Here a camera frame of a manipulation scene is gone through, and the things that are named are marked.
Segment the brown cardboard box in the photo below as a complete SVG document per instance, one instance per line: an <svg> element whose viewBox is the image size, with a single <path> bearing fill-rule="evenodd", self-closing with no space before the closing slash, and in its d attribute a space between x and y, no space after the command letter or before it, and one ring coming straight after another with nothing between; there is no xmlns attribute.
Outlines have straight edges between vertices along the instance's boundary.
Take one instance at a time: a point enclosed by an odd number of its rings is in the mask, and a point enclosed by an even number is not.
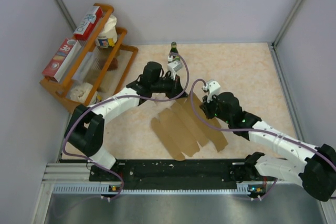
<svg viewBox="0 0 336 224"><path fill-rule="evenodd" d="M151 120L152 130L176 161L192 157L208 142L212 142L218 152L228 145L221 131L201 121L206 121L207 118L199 108L200 105L201 101L196 95L192 99L177 99Z"/></svg>

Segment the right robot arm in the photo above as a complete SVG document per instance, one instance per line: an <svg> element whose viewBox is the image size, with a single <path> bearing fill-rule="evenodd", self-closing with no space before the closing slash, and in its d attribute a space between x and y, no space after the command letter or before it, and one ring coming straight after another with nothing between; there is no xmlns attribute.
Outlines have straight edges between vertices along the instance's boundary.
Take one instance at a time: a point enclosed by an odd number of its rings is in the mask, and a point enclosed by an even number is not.
<svg viewBox="0 0 336 224"><path fill-rule="evenodd" d="M335 199L335 149L315 146L286 136L260 117L242 109L231 92L205 95L199 106L207 119L227 123L234 134L272 149L280 158L253 154L246 158L245 174L252 180L270 176L302 187L319 201Z"/></svg>

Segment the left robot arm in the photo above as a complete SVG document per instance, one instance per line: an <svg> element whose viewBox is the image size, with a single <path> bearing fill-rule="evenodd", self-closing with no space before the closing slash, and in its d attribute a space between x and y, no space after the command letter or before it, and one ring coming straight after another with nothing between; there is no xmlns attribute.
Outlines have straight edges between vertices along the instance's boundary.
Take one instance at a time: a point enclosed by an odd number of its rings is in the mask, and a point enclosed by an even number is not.
<svg viewBox="0 0 336 224"><path fill-rule="evenodd" d="M119 174L116 158L103 147L105 124L151 100L155 93L165 94L167 101L187 97L177 74L182 67L180 61L173 61L167 64L164 72L161 64L150 61L142 74L116 95L91 106L76 106L64 134L65 143L70 143L89 161L102 166L101 174L107 180L116 179Z"/></svg>

